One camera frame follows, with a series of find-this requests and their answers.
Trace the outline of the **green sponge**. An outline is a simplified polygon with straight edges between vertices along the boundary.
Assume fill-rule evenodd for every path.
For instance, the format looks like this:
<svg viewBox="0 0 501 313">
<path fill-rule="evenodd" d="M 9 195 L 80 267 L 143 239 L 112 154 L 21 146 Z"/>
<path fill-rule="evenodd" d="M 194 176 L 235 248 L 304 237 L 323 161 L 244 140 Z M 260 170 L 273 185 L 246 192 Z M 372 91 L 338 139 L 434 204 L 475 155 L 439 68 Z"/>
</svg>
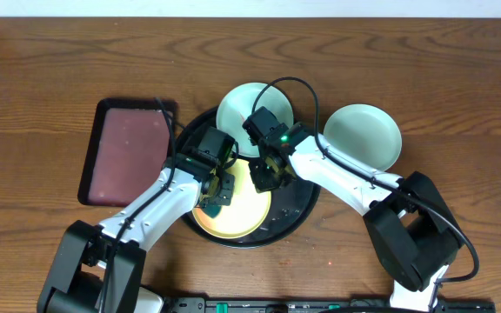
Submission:
<svg viewBox="0 0 501 313">
<path fill-rule="evenodd" d="M 216 218 L 221 212 L 221 209 L 222 206 L 216 204 L 206 204 L 204 207 L 201 208 L 203 213 L 210 218 Z"/>
</svg>

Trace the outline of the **yellow plate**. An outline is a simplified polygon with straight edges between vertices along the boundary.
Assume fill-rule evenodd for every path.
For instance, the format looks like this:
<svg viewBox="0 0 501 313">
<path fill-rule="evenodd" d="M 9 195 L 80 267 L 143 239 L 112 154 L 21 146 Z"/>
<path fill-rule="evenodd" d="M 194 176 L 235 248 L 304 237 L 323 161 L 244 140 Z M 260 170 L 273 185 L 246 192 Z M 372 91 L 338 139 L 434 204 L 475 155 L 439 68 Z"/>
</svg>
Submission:
<svg viewBox="0 0 501 313">
<path fill-rule="evenodd" d="M 227 172 L 235 177 L 230 205 L 220 206 L 214 217 L 196 207 L 192 216 L 206 233 L 222 239 L 236 239 L 249 235 L 262 224 L 270 210 L 272 195 L 270 191 L 256 192 L 248 161 L 237 160 Z"/>
</svg>

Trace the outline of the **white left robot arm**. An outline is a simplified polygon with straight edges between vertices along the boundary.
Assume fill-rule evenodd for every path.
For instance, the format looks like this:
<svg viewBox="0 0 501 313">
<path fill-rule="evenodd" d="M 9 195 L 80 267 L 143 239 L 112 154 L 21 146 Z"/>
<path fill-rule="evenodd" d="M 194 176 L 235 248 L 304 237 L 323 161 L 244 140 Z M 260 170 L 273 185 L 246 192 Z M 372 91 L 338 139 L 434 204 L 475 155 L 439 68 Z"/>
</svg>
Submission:
<svg viewBox="0 0 501 313">
<path fill-rule="evenodd" d="M 164 300 L 142 286 L 148 251 L 181 216 L 226 205 L 237 160 L 231 150 L 173 154 L 157 180 L 97 225 L 74 222 L 63 234 L 37 301 L 39 312 L 159 312 Z"/>
</svg>

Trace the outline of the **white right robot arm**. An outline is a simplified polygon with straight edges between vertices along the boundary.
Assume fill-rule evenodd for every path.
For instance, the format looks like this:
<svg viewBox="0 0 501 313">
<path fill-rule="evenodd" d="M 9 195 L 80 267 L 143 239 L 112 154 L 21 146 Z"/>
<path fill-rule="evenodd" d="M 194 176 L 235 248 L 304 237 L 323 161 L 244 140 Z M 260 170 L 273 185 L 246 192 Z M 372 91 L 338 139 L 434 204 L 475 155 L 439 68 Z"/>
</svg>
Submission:
<svg viewBox="0 0 501 313">
<path fill-rule="evenodd" d="M 444 274 L 467 240 L 429 177 L 374 169 L 301 123 L 247 120 L 243 127 L 261 159 L 251 168 L 257 190 L 292 178 L 328 190 L 363 218 L 377 258 L 394 280 L 390 306 L 436 308 L 437 288 L 447 282 Z"/>
</svg>

